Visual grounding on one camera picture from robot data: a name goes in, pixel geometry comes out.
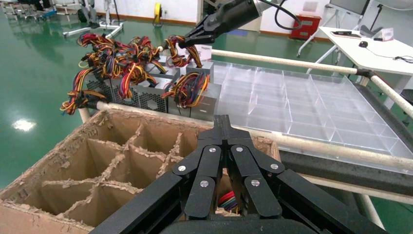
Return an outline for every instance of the wire bundle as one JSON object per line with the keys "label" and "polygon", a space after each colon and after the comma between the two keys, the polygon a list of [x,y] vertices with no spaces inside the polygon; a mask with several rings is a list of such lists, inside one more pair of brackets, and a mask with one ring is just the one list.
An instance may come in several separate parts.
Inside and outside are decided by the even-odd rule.
{"label": "wire bundle", "polygon": [[93,90],[82,90],[83,80],[92,70],[92,68],[89,68],[76,74],[73,80],[73,90],[68,93],[69,100],[62,103],[60,108],[61,111],[64,111],[69,115],[73,115],[77,108],[82,108],[86,105],[91,96],[106,98],[104,95]]}
{"label": "wire bundle", "polygon": [[181,76],[172,85],[170,91],[165,91],[162,98],[172,97],[180,107],[186,109],[196,106],[201,100],[203,91],[207,90],[209,75],[204,73],[188,73]]}
{"label": "wire bundle", "polygon": [[147,36],[142,38],[134,37],[128,45],[136,49],[136,60],[152,63],[160,72],[166,73],[165,68],[158,62],[159,53],[161,52],[160,48],[154,49]]}
{"label": "wire bundle", "polygon": [[201,59],[199,58],[198,50],[196,47],[189,46],[186,47],[186,50],[189,53],[188,58],[185,58],[183,55],[178,55],[178,51],[176,50],[176,43],[183,42],[185,40],[185,37],[183,36],[169,36],[168,39],[166,40],[166,43],[168,44],[168,48],[170,51],[170,60],[172,61],[172,65],[167,64],[168,66],[175,66],[175,67],[184,67],[188,65],[192,60],[195,61],[196,66],[198,68],[202,67],[201,64]]}
{"label": "wire bundle", "polygon": [[238,209],[237,201],[235,200],[234,191],[231,191],[218,200],[218,207],[224,208],[226,211]]}
{"label": "wire bundle", "polygon": [[136,63],[131,64],[130,68],[127,68],[122,81],[120,82],[119,95],[121,98],[131,98],[132,92],[129,85],[136,85],[147,80],[150,87],[156,86],[156,80],[154,77],[150,76],[141,66]]}
{"label": "wire bundle", "polygon": [[[131,98],[130,85],[136,85],[148,81],[150,87],[157,85],[154,77],[145,71],[147,64],[151,63],[157,67],[161,73],[166,73],[165,68],[159,63],[159,54],[163,49],[171,51],[172,64],[183,67],[195,60],[198,67],[202,67],[198,51],[195,46],[186,48],[189,52],[188,58],[179,56],[176,50],[176,43],[182,42],[182,36],[170,36],[166,44],[162,47],[153,47],[147,36],[134,37],[128,44],[123,44],[113,39],[108,39],[105,35],[85,33],[80,35],[77,43],[87,47],[92,45],[92,52],[86,53],[82,57],[79,67],[84,70],[77,73],[73,81],[72,91],[68,93],[69,100],[62,103],[61,110],[67,114],[74,114],[77,108],[85,107],[91,98],[105,98],[93,90],[82,90],[84,78],[93,73],[96,79],[103,82],[106,79],[121,79],[119,95]],[[164,98],[173,96],[182,107],[188,108],[200,102],[201,94],[207,89],[209,75],[191,73],[183,76],[166,94]]]}

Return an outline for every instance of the computer mouse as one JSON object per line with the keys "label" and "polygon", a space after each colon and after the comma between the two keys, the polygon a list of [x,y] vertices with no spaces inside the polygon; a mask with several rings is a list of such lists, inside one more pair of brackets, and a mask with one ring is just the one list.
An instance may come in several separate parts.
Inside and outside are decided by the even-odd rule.
{"label": "computer mouse", "polygon": [[361,48],[367,48],[369,44],[366,41],[362,41],[360,42],[360,44],[358,44],[358,46],[360,46]]}

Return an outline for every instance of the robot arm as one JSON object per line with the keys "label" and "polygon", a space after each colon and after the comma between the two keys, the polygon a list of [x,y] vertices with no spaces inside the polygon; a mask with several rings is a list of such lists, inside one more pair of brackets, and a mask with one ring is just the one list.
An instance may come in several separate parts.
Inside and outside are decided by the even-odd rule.
{"label": "robot arm", "polygon": [[185,35],[185,41],[180,43],[179,46],[184,48],[195,44],[214,43],[215,39],[223,33],[230,32],[255,20],[271,6],[277,7],[299,21],[293,14],[281,6],[275,5],[271,0],[232,0],[222,5],[214,14],[205,16],[192,31]]}

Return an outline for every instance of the yellow fan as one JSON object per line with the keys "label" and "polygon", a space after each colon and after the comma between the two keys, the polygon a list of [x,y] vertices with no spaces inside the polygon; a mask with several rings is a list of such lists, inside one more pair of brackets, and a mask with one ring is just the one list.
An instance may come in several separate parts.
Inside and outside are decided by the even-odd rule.
{"label": "yellow fan", "polygon": [[162,27],[164,25],[163,22],[161,22],[161,17],[162,17],[162,4],[157,3],[155,4],[155,14],[153,16],[153,26],[154,27]]}

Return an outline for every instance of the red wire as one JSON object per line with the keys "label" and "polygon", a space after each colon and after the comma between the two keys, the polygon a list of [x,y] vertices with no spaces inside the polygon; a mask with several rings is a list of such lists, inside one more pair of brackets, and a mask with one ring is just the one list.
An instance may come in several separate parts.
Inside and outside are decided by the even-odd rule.
{"label": "red wire", "polygon": [[235,196],[234,191],[231,191],[231,192],[225,194],[224,196],[222,196],[222,197],[218,200],[218,204],[224,203],[226,200],[232,198],[233,196]]}

